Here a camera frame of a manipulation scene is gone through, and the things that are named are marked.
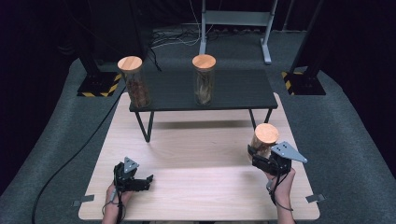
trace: person's wrist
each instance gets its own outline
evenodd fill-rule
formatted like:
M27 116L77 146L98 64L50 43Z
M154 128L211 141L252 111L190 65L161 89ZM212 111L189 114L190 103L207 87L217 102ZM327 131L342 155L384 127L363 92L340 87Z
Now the person's wrist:
M105 207L105 215L103 218L103 223L116 223L118 215L119 215L118 205L114 203L109 203Z

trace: black cable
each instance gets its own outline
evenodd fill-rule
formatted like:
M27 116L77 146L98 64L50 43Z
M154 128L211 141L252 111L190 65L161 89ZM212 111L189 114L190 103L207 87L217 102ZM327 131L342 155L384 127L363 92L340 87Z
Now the black cable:
M95 131L91 134L91 136L88 138L88 140L82 145L82 147L64 164L61 166L61 168L59 168L50 178L49 180L46 182L46 184L43 186L43 188L40 190L40 192L38 193L37 197L35 198L35 203L33 205L33 211L32 211L32 224L35 224L35 210L37 209L37 204L38 201L40 200L41 195L43 194L44 190L46 189L46 187L48 186L48 184L50 183L50 181L57 175L59 174L59 172L62 171L62 169L70 162L72 161L84 148L85 146L87 146L90 141L93 139L93 137L96 135L96 133L99 131L99 129L102 127L103 123L105 123L107 117L110 115L111 111L114 109L114 107L116 106L117 102L119 101L119 99L121 98L123 92L125 90L125 87L122 89L120 95L117 97L117 100L114 102L114 104L110 107L110 109L108 110L107 114L105 115L105 117L102 119L102 121L99 123L98 127L95 129Z

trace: jar contents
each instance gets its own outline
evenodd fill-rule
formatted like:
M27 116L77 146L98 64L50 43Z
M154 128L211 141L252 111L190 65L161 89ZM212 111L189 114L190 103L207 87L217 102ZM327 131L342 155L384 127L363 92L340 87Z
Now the jar contents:
M199 105L209 105L212 100L214 87L213 70L202 72L196 71L195 96Z

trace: wooden tabletop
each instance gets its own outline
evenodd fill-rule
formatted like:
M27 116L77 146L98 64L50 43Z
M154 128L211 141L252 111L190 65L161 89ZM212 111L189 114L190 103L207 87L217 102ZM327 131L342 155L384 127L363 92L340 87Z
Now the wooden tabletop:
M277 94L276 100L278 109L273 110L270 123L279 130L278 142L287 141L297 148ZM94 201L81 205L81 219L102 219L114 166L125 156L140 165L135 178L154 175L148 191L133 195L125 220L277 219L276 207L265 189L267 179L248 160L247 146L254 134L248 110L157 112L152 140L147 143L129 105L124 93L87 188L86 195L93 194ZM253 112L257 122L263 122L267 110ZM148 112L141 117L149 122ZM304 166L297 161L292 166L297 172L290 196L294 218L317 219L317 204L305 199L313 192Z

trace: gray floor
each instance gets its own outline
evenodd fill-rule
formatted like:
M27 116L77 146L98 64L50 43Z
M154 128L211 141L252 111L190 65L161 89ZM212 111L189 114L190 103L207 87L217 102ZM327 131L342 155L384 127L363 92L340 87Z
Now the gray floor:
M395 179L340 87L319 73L325 96L287 94L281 72L290 69L304 33L272 32L272 65L263 63L260 37L222 37L209 41L206 53L218 59L218 69L265 70L281 98L296 144L309 159L305 169L312 189L327 197L318 204L320 218L312 223L394 223ZM191 68L198 48L179 44L154 51L161 69L171 70ZM116 68L105 64L101 69ZM156 68L146 60L145 69ZM84 77L83 66L75 61L46 130L0 198L0 223L31 222L38 192L89 139L124 87L121 82L112 97L77 97ZM78 218L78 207L71 203L85 194L111 118L112 113L89 144L49 183L37 206L36 223L86 223Z

